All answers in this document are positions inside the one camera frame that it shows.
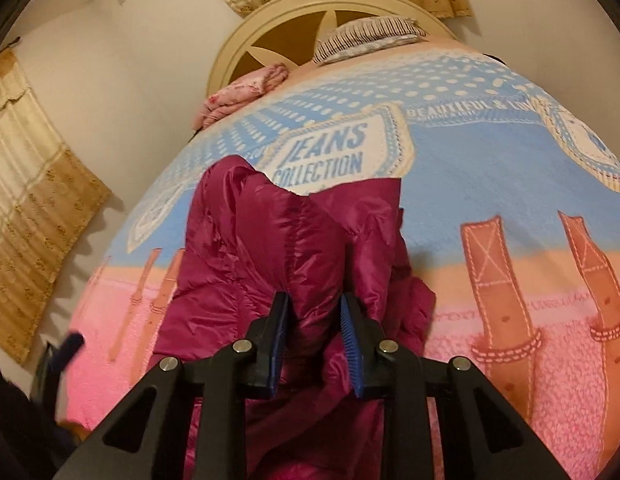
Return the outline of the folded pink floral cloth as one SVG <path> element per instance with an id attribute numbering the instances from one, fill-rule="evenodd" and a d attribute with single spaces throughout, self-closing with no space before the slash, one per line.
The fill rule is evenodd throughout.
<path id="1" fill-rule="evenodd" d="M 239 77 L 203 101 L 195 116 L 193 130 L 197 132 L 209 128 L 238 112 L 275 90 L 288 76 L 288 68 L 283 63 L 276 63 Z"/>

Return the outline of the striped pillow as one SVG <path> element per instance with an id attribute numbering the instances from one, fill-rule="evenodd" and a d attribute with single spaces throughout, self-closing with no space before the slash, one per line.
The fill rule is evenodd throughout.
<path id="1" fill-rule="evenodd" d="M 316 65 L 333 64 L 393 47 L 417 44 L 426 37 L 427 32 L 405 16 L 359 18 L 319 38 L 312 61 Z"/>

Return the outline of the beige patterned side curtain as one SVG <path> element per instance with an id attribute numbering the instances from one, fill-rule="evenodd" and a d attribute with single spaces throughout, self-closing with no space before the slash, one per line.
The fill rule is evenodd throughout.
<path id="1" fill-rule="evenodd" d="M 23 364 L 55 281 L 111 192 L 37 101 L 13 50 L 0 54 L 0 348 Z"/>

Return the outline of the blue pink jeans-print blanket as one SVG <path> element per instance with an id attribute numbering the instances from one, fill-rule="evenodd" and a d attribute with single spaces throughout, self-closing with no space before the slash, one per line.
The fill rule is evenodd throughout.
<path id="1" fill-rule="evenodd" d="M 620 447 L 620 163 L 549 93 L 452 44 L 308 64 L 200 132 L 153 182 L 71 326 L 67 417 L 95 428 L 153 361 L 203 174 L 238 156 L 300 196 L 401 183 L 401 236 L 436 297 L 424 350 L 467 356 L 569 477 Z"/>

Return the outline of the magenta puffer jacket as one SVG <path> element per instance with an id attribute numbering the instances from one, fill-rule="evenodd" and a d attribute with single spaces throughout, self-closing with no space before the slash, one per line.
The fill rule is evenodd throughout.
<path id="1" fill-rule="evenodd" d="M 400 188 L 372 179 L 300 196 L 238 156 L 199 181 L 152 359 L 213 356 L 289 295 L 296 322 L 277 395 L 246 408 L 250 478 L 379 476 L 383 407 L 352 392 L 338 303 L 351 292 L 388 338 L 423 352 L 436 297 L 411 268 Z"/>

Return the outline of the cream round wooden headboard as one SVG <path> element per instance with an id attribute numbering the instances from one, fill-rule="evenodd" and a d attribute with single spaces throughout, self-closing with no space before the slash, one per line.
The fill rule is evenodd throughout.
<path id="1" fill-rule="evenodd" d="M 346 22 L 376 15 L 405 16 L 432 37 L 455 37 L 409 0 L 273 0 L 229 35 L 210 70 L 207 92 L 217 92 L 261 66 L 283 63 L 295 70 L 311 61 L 317 40 Z"/>

